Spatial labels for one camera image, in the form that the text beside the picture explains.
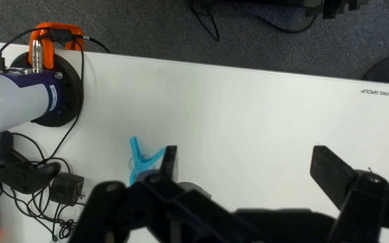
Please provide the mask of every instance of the white table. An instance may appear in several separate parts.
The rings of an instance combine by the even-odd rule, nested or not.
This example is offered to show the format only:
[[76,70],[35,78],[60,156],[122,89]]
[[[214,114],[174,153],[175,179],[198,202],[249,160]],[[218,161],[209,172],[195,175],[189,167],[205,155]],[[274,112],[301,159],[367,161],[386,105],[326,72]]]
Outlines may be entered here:
[[[10,45],[6,63],[25,49]],[[78,52],[59,53],[78,68]],[[389,91],[386,83],[95,52],[86,53],[85,71],[82,114],[57,155],[86,178],[86,193],[99,180],[128,182],[132,134],[145,152],[176,144],[178,180],[202,186],[229,210],[310,207],[334,215],[309,175],[313,144],[389,179],[389,97],[360,93]],[[28,122],[13,130],[49,152],[66,128]],[[49,241],[12,199],[1,197],[0,210],[1,241]]]

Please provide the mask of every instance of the orange mount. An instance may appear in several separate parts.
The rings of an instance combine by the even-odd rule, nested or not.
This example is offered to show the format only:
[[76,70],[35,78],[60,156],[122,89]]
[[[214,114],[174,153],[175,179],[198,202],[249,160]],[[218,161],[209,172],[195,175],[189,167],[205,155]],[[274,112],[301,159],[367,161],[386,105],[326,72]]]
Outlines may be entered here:
[[[32,31],[30,36],[29,36],[29,51],[28,51],[28,62],[29,63],[32,62],[32,40],[36,40],[36,39],[39,39],[39,36],[48,33],[51,28],[67,29],[72,35],[79,35],[79,36],[83,35],[82,29],[78,25],[56,22],[56,21],[43,21],[43,22],[37,24],[35,28],[40,28],[40,29]],[[53,68],[53,53],[55,53],[53,41],[49,40],[48,37],[43,37],[43,39],[40,39],[40,43],[41,43],[41,48],[43,48],[43,66],[44,66],[44,68]],[[83,39],[82,37],[76,39],[76,43],[72,40],[64,43],[66,49],[79,51],[80,47],[83,47]]]

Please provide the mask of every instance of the gray carpet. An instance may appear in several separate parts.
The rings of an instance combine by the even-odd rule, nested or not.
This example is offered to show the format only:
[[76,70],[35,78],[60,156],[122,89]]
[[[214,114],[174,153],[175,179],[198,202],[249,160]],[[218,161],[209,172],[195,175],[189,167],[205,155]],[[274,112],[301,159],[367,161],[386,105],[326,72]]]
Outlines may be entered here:
[[118,53],[352,78],[389,55],[389,0],[368,0],[333,20],[318,17],[295,35],[232,5],[213,12],[220,41],[202,29],[184,0],[0,0],[0,40],[53,20],[80,25]]

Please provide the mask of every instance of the purple component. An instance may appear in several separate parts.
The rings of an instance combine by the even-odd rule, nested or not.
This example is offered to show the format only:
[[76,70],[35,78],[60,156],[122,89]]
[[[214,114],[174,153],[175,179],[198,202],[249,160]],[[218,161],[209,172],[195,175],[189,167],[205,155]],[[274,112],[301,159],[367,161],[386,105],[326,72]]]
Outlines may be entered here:
[[32,85],[44,85],[48,95],[47,112],[57,110],[63,103],[63,91],[59,80],[55,78],[55,71],[41,71],[30,74],[16,74],[16,72],[1,72],[13,80],[18,87],[32,86]]

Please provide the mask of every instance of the blue object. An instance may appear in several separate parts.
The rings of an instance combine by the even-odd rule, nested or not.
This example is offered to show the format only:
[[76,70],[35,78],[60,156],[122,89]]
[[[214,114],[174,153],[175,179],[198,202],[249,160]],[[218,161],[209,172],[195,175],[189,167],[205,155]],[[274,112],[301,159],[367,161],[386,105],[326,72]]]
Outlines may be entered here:
[[151,170],[153,167],[153,164],[164,155],[164,148],[160,148],[151,157],[147,157],[140,152],[136,136],[130,136],[129,147],[130,147],[132,161],[133,161],[130,175],[129,175],[129,184],[132,184],[133,182],[136,182],[136,178],[140,172]]

